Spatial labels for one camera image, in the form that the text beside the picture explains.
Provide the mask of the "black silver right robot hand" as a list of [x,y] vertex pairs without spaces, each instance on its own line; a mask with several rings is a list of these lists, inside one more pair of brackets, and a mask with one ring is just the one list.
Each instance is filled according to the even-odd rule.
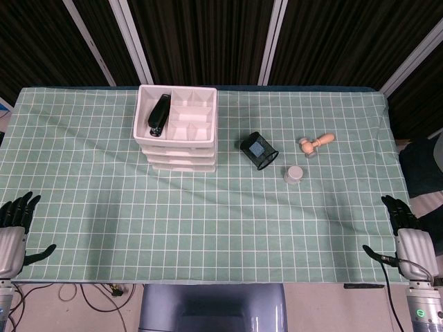
[[364,252],[382,265],[398,268],[407,280],[433,284],[439,271],[431,235],[406,203],[389,195],[382,196],[381,201],[390,217],[395,256],[376,253],[367,245],[363,246]]

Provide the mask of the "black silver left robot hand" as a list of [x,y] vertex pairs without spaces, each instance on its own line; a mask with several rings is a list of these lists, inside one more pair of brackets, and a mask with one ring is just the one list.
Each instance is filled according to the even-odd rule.
[[26,254],[28,234],[40,198],[27,192],[1,206],[1,280],[14,279],[24,266],[45,260],[57,247],[53,243],[42,252]]

